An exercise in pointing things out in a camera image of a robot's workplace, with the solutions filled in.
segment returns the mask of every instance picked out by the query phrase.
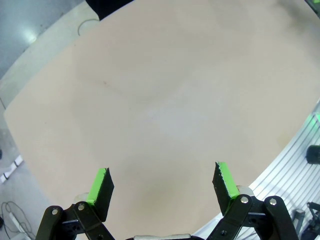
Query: black cloth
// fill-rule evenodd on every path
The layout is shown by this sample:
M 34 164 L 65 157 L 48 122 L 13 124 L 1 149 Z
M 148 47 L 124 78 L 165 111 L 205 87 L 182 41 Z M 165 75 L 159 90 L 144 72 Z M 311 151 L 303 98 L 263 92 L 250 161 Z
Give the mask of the black cloth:
M 133 0 L 85 0 L 102 20 Z

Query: wooden table surface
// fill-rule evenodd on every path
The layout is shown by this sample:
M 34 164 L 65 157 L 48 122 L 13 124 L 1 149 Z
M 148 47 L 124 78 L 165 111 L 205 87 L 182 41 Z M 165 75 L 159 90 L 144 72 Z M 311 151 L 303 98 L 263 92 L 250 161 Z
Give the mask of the wooden table surface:
M 319 62 L 320 20 L 302 0 L 136 0 L 44 67 L 5 118 L 53 204 L 110 167 L 116 239 L 193 233 L 220 211 L 215 161 L 253 182 L 316 105 Z

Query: silver bolt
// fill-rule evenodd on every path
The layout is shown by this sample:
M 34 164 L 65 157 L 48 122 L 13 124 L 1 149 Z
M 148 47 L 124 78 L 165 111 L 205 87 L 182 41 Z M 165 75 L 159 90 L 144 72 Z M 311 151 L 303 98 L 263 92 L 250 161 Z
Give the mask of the silver bolt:
M 243 204 L 247 204 L 249 202 L 249 199 L 246 197 L 246 196 L 243 196 L 240 201 L 243 203 Z
M 85 205 L 83 203 L 80 203 L 78 206 L 78 210 L 82 211 L 83 209 L 85 209 Z
M 52 210 L 51 213 L 52 213 L 52 215 L 56 215 L 58 213 L 58 210 L 55 208 L 55 209 Z
M 274 198 L 271 198 L 269 203 L 274 206 L 277 204 L 277 201 Z

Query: green object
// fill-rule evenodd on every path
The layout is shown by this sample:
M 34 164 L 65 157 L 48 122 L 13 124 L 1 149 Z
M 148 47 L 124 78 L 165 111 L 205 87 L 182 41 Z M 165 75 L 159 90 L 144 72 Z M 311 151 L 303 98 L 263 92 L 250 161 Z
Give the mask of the green object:
M 97 201 L 98 194 L 99 194 L 102 182 L 105 178 L 106 172 L 107 172 L 106 168 L 100 168 L 98 173 L 95 176 L 91 190 L 90 190 L 89 195 L 86 199 L 86 202 L 92 206 L 94 206 L 95 202 Z
M 221 171 L 221 176 L 224 181 L 226 190 L 228 192 L 228 195 L 231 199 L 235 199 L 240 195 L 240 192 L 237 188 L 237 185 L 231 175 L 231 172 L 228 168 L 228 165 L 226 162 L 218 162 L 219 169 Z

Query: corrugated white surface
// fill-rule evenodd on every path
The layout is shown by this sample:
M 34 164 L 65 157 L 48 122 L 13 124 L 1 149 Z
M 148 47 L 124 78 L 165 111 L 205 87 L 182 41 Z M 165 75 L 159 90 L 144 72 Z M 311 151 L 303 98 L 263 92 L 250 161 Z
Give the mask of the corrugated white surface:
M 320 145 L 319 129 L 320 115 L 314 112 L 277 158 L 249 186 L 259 200 L 273 195 L 280 196 L 291 215 L 294 209 L 304 210 L 302 230 L 312 218 L 307 209 L 307 202 L 320 203 L 320 165 L 308 164 L 305 159 L 309 145 Z M 221 218 L 222 215 L 219 214 L 195 235 L 206 239 Z M 237 239 L 259 239 L 256 234 L 246 238 L 253 233 L 255 233 L 253 228 L 243 227 Z

